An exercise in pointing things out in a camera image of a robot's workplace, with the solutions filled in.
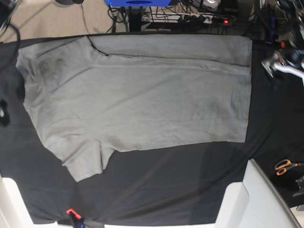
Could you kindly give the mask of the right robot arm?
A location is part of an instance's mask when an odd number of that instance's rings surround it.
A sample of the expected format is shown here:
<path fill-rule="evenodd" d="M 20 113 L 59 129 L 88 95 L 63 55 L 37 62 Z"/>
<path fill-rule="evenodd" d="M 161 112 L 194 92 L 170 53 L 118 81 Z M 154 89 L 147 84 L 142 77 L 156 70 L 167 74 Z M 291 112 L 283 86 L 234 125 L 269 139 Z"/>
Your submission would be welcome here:
<path fill-rule="evenodd" d="M 12 29 L 16 35 L 15 46 L 11 54 L 2 56 L 5 62 L 0 62 L 0 88 L 6 84 L 6 76 L 13 70 L 13 63 L 17 60 L 18 52 L 21 45 L 21 35 L 18 27 L 11 22 L 13 13 L 16 11 L 22 0 L 1 0 L 0 1 L 0 37 L 2 37 L 8 28 Z M 7 127 L 10 123 L 10 115 L 8 111 L 9 104 L 0 97 L 0 125 Z"/>

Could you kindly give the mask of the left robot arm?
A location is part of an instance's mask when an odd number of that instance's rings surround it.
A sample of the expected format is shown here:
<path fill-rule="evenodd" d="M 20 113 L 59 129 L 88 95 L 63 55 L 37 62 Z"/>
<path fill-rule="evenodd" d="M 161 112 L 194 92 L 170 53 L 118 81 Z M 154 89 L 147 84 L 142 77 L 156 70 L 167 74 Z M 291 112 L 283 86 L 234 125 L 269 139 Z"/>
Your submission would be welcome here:
<path fill-rule="evenodd" d="M 289 45 L 281 42 L 272 56 L 262 60 L 261 64 L 268 74 L 269 80 L 274 80 L 277 72 L 291 74 L 304 79 L 304 19 L 300 16 L 301 0 L 277 0 L 276 5 L 285 15 L 286 23 L 283 34 L 290 32 L 292 37 Z"/>

